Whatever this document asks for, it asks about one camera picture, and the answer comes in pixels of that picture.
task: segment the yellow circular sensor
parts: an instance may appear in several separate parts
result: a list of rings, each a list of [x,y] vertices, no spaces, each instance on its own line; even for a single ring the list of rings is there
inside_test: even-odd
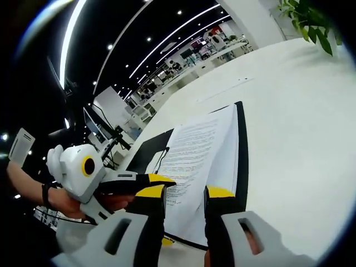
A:
[[[82,173],[89,177],[90,175],[93,174],[95,170],[95,163],[94,163],[94,160],[87,156],[83,159],[83,162],[82,162]]]

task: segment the white desk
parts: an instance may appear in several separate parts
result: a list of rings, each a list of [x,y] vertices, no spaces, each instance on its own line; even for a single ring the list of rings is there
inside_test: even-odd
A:
[[[199,76],[195,73],[194,67],[186,68],[177,77],[155,92],[145,104],[149,103],[156,111],[158,111],[176,91],[197,78],[199,78]]]
[[[214,59],[216,59],[218,57],[221,57],[222,55],[224,55],[226,53],[231,52],[232,50],[236,50],[236,49],[238,49],[238,48],[240,48],[242,46],[245,46],[246,44],[247,43],[241,43],[241,42],[233,44],[233,45],[227,47],[226,49],[224,49],[224,50],[222,50],[222,51],[220,51],[220,52],[218,52],[216,54],[213,54],[211,57],[207,58],[205,61],[212,61],[212,60],[214,60]]]
[[[254,80],[206,101],[206,92]],[[247,210],[297,254],[318,259],[353,211],[356,195],[356,75],[349,62],[303,39],[268,46],[212,70],[170,97],[123,161],[189,118],[242,101],[249,144]],[[203,266],[204,252],[176,244],[160,266]]]

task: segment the gray plastic bracket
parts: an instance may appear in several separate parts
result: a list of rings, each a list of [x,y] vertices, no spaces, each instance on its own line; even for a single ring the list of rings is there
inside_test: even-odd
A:
[[[88,215],[89,217],[93,218],[97,224],[105,221],[108,217],[112,214],[108,212],[97,199],[92,196],[87,203],[80,204],[80,210],[84,212],[84,214]]]
[[[102,167],[82,195],[77,196],[76,194],[73,194],[73,192],[71,192],[70,190],[67,190],[67,192],[70,196],[80,201],[81,203],[87,203],[91,199],[92,195],[94,194],[94,191],[98,188],[99,184],[105,178],[105,176],[106,170],[104,167]]]
[[[235,266],[249,267],[308,267],[315,262],[306,255],[295,255],[287,249],[281,235],[252,211],[221,216],[228,231],[234,254]],[[252,254],[250,244],[241,223],[251,231],[261,252]]]
[[[59,254],[52,261],[63,267],[131,267],[134,265],[136,248],[147,219],[146,215],[117,211],[88,233],[84,246],[72,254]],[[121,223],[125,223],[127,228],[119,234]],[[118,241],[118,248],[114,253],[107,249],[112,240]]]

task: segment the black wrist strap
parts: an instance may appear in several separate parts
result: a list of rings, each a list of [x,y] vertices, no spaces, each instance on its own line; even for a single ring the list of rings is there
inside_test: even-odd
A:
[[[48,200],[48,191],[52,187],[51,184],[43,184],[42,185],[42,200],[43,200],[43,205],[51,210],[55,210],[54,207],[50,204]]]

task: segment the black folder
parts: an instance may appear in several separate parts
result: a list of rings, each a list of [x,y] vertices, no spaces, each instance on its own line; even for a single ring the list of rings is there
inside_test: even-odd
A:
[[[246,121],[244,114],[244,107],[241,101],[235,103],[238,111],[238,125],[239,125],[239,158],[238,158],[238,180],[236,184],[236,200],[239,205],[240,212],[246,210],[246,201],[248,193],[248,181],[249,181],[249,150],[247,141]],[[169,138],[171,137],[172,130],[166,131],[157,135],[147,141],[145,141],[137,153],[134,155],[130,164],[127,167],[128,171],[134,171],[139,174],[144,174],[148,164],[151,162],[154,155],[163,151],[166,148]],[[174,240],[186,245],[193,246],[198,249],[207,250],[207,247],[195,244],[193,242],[178,238],[169,233],[165,233],[166,236],[173,238]]]

